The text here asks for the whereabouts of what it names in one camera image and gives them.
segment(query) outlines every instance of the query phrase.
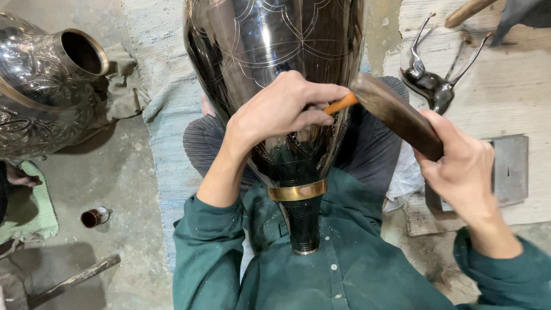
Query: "gray pants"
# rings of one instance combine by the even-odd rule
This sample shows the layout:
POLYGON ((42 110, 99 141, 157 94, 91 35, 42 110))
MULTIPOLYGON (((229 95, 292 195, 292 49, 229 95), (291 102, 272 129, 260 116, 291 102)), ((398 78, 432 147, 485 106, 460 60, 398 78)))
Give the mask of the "gray pants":
MULTIPOLYGON (((382 77, 381 80, 409 101, 407 88, 399 79, 382 77)), ((207 174, 223 139, 222 125, 216 117, 210 115, 191 122, 184 132, 183 147, 191 164, 201 176, 207 174)), ((334 166, 384 197, 396 167, 401 145, 402 139, 363 106, 357 104, 351 107, 348 129, 334 166)), ((241 179, 241 198, 256 180, 252 170, 247 166, 241 179)))

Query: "wooden handle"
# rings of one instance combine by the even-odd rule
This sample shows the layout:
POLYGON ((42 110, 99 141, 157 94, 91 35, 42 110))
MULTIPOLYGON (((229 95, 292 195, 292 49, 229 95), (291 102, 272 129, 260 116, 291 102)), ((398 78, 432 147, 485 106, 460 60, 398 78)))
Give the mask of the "wooden handle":
POLYGON ((446 18, 444 26, 446 28, 455 28, 496 1, 497 0, 469 0, 465 5, 446 18))
POLYGON ((432 161, 444 156, 444 145, 423 115, 385 83, 359 74, 350 90, 373 116, 432 161))
POLYGON ((350 92, 346 96, 344 96, 343 99, 341 99, 339 101, 335 101, 330 106, 326 107, 323 110, 323 112, 325 112, 325 114, 327 114, 327 115, 331 115, 335 112, 338 112, 338 111, 340 111, 340 110, 342 110, 342 109, 344 109, 348 106, 354 105, 356 103, 358 103, 358 100, 354 96, 354 93, 350 92))

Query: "person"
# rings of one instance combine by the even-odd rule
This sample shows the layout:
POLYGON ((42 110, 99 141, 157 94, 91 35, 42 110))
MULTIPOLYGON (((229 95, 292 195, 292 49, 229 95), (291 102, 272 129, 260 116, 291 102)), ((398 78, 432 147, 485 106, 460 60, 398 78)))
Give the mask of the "person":
MULTIPOLYGON (((390 79, 398 94, 403 85, 390 79)), ((326 126, 322 108, 349 90, 283 72, 244 104, 226 130, 206 115, 188 127, 184 147, 204 175, 177 223, 175 309, 551 309, 551 259, 515 237, 490 189, 494 153, 488 143, 422 111, 444 144, 438 162, 416 157, 423 176, 465 221, 455 259, 478 282, 477 305, 454 306, 380 237, 384 194, 401 140, 360 105, 320 208, 319 249, 294 255, 283 217, 246 169, 249 151, 267 137, 326 126), (241 198, 240 189, 248 189, 241 198), (240 282, 244 228, 256 255, 240 282)))

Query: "silver engraved vase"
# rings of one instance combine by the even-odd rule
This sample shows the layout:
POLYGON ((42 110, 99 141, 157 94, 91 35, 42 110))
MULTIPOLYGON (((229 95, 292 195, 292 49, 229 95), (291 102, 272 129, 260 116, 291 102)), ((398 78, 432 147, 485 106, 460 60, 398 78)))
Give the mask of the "silver engraved vase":
POLYGON ((0 12, 0 159, 38 157, 72 142, 93 117, 90 81, 108 67, 84 32, 49 34, 0 12))
MULTIPOLYGON (((363 51, 363 0, 185 0, 184 41, 223 125, 283 71, 310 82, 347 85, 363 51)), ((347 127, 308 126, 261 142, 249 166, 279 203, 297 254, 316 251, 318 215, 347 127)))

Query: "orange chisel handle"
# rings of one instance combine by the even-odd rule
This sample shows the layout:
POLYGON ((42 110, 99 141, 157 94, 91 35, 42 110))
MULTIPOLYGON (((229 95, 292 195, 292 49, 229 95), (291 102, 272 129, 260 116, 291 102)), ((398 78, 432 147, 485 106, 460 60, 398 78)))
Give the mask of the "orange chisel handle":
POLYGON ((356 99, 356 96, 354 96, 354 93, 350 92, 346 96, 344 96, 343 99, 335 101, 330 106, 326 107, 323 112, 325 112, 325 114, 327 115, 331 115, 358 102, 359 101, 356 99))

